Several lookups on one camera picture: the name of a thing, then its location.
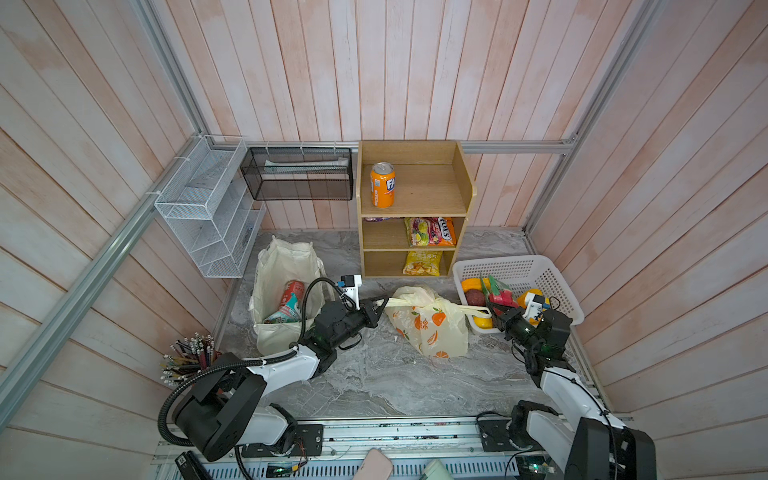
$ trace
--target brown toy fruit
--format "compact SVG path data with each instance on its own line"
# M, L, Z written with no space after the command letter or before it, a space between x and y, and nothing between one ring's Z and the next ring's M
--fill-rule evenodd
M485 306L485 295L480 290L467 290L464 295L467 299L467 305Z

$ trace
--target black cable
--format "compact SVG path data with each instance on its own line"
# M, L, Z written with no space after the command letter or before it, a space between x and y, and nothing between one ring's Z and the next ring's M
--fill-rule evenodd
M354 343L353 343L352 345L350 345L350 346L340 346L340 347L339 347L339 350L344 350L344 351L346 351L346 350L350 350L350 349L353 349L353 348L355 348L356 346L358 346L358 345L360 344L360 342L362 342L362 333L358 333L358 334L357 334L357 336L358 336L358 337L360 337L360 339L359 339L358 341L354 342Z
M237 460L237 467L240 469L240 473L243 474L243 478L245 478L245 480L253 480L253 477L250 476L248 471L245 469L245 464L243 464L243 457L240 456L241 448L242 445L235 446L235 459Z
M552 375L560 376L560 377L566 379L567 381L573 383L574 385L578 386L579 388L584 390L584 393L586 393L587 396L589 396L589 398L592 399L592 402L594 402L594 404L596 406L598 406L598 409L600 410L600 416L605 418L605 422L606 422L606 426L605 427L608 429L608 438L610 439L611 446L614 449L614 480L616 480L618 478L618 473L619 473L619 452L618 452L618 448L616 446L616 442L614 440L614 428L611 425L611 420L608 419L608 414L611 413L611 411L608 410L608 409L604 409L600 405L600 403L596 400L596 398L593 397L591 393L589 393L589 390L587 390L582 384L577 382L576 379L572 379L572 378L567 377L565 375L561 375L560 373L557 373L557 372L552 372L551 370L545 370L545 372L551 373Z
M521 453L527 453L527 452L530 452L530 451L532 451L532 450L533 450L533 447L529 448L528 450L521 450L520 452L516 452L516 453L514 453L514 454L513 454L511 457L509 457L509 460L507 460L507 466L505 466L505 467L504 467L504 479L505 479L505 480L506 480L506 478L507 478L507 470L509 470L509 464L510 464L510 463L512 463L512 459L513 459L514 457L516 457L516 456L520 455Z
M325 282L330 284L330 286L333 287L333 289L336 291L336 293L339 294L339 298L341 299L342 303L346 307L347 310L354 310L355 306L352 305L352 308L350 308L349 304L347 303L347 300L351 301L351 299L344 295L344 292L339 288L338 285L336 285L333 280L330 278L326 278L324 276L318 276L316 279L312 280L312 283L306 288L306 292L304 293L304 300L301 302L301 333L299 334L299 340L304 338L304 334L306 333L306 299L310 297L310 291L312 290L312 287L315 286L319 282Z
M499 412L494 412L493 410L485 410L484 412L480 412L479 414L475 415L475 421L477 422L480 419L480 417L484 417L484 416L487 416L487 415L496 415L496 416L502 417L503 419L508 419L509 418L506 415L502 415Z
M553 306L553 307L552 307L552 309L553 309L553 310L557 310L557 309L559 309L559 308L560 308L560 305L562 305L562 303L560 302L560 299L559 299L559 298L557 298L556 296L552 296L552 295L550 295L550 296L549 296L549 304L550 304L550 306L551 306L551 304L552 304L552 299L553 299L553 298L554 298L555 300L557 300L557 301L558 301L558 305L557 305L557 306Z
M518 356L515 355L515 346L514 345L512 346L512 356L514 356L515 360L517 360L518 362L522 363L523 365L525 364L525 360L523 360L521 358L518 358Z
M170 429L168 428L167 420L168 420L168 412L170 411L170 408L174 404L176 399L179 398L179 396L184 390L194 385L194 383L196 383L197 380L202 379L203 377L208 375L213 375L214 373L222 372L224 370L235 370L235 369L246 368L249 366L264 366L264 365L273 365L275 363L285 362L286 360L292 359L294 356L296 356L298 352L299 352L298 349L294 349L294 350L291 350L289 353L286 353L285 355L275 356L269 359L243 360L242 362L211 366L204 372L200 372L195 376L191 377L190 379L184 380L178 387L176 387L176 389L173 392L170 393L168 398L165 399L163 406L160 407L160 413L157 414L157 430L160 432L160 436L163 437L163 439L166 442L173 443L174 445L181 445L183 447L194 447L194 443L190 442L188 439L177 437L176 435L171 433Z

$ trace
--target pink wood paneling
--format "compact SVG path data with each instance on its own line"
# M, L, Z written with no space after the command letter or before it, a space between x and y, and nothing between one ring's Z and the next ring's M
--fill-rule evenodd
M568 137L641 3L153 2L212 130L275 141ZM525 224L557 159L473 158L472 224ZM267 208L265 227L356 225L339 201Z
M656 441L664 477L761 478L768 2L665 8L531 237L570 283L587 355L615 409Z
M0 3L0 370L192 134L135 15L99 0ZM214 327L216 286L153 223L0 433L4 472L144 475L169 393L163 354ZM18 454L42 448L61 453L55 468Z

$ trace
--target red can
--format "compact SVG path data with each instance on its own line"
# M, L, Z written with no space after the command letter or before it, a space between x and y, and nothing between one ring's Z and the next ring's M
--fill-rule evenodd
M288 303L291 293L295 293L296 299L301 302L301 299L304 298L304 282L301 280L288 280L283 290L283 297L280 299L280 306Z

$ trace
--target potato chip bag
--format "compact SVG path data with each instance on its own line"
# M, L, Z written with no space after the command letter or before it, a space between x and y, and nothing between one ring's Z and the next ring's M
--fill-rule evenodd
M456 246L456 233L451 217L407 217L404 220L412 247Z
M440 259L442 259L442 252L426 250L408 252L406 266L402 272L405 275L440 276Z

